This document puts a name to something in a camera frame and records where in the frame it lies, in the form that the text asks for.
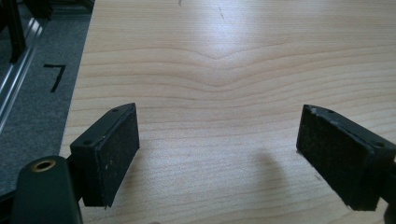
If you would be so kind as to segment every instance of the black mark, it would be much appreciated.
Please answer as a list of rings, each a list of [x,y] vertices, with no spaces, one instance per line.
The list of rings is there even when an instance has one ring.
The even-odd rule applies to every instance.
[[[219,11],[220,11],[220,16],[223,18],[223,20],[224,20],[224,15],[222,14],[222,11],[221,11],[221,7],[219,7]]]
[[[56,77],[56,81],[55,81],[55,83],[53,84],[53,87],[52,87],[52,89],[50,90],[50,92],[55,92],[56,91],[56,88],[58,88],[58,85],[59,85],[59,83],[61,82],[61,79],[62,79],[62,75],[64,74],[64,69],[66,68],[66,65],[65,64],[59,64],[59,65],[56,65],[56,64],[44,64],[44,66],[43,67],[48,67],[48,68],[61,68],[61,71],[59,71],[59,74],[58,74],[58,76]]]
[[[322,178],[319,175],[315,175],[315,177],[317,178],[317,180],[321,181]]]

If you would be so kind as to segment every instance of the screw hole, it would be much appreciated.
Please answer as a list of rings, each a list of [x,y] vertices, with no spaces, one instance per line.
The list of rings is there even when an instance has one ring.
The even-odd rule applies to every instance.
[[[33,166],[33,171],[34,172],[43,172],[43,171],[47,171],[50,168],[52,168],[55,165],[56,161],[55,160],[50,160],[50,161],[40,161],[38,163],[36,163]]]
[[[83,144],[87,146],[87,145],[92,144],[92,141],[91,141],[91,140],[85,140],[85,141],[83,142]]]

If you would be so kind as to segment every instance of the wood grain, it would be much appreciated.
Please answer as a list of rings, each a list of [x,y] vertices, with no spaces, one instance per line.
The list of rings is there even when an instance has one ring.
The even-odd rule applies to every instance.
[[[396,142],[396,2],[97,0],[61,155],[135,102],[141,148],[86,223],[383,223],[296,153],[303,104]]]

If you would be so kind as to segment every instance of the floor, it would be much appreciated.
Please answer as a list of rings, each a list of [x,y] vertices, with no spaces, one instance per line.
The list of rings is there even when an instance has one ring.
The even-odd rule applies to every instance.
[[[24,29],[31,15],[20,4]],[[54,6],[9,116],[0,132],[0,195],[16,188],[19,170],[30,161],[59,153],[91,12],[75,5]],[[7,29],[0,34],[0,81],[9,71]]]

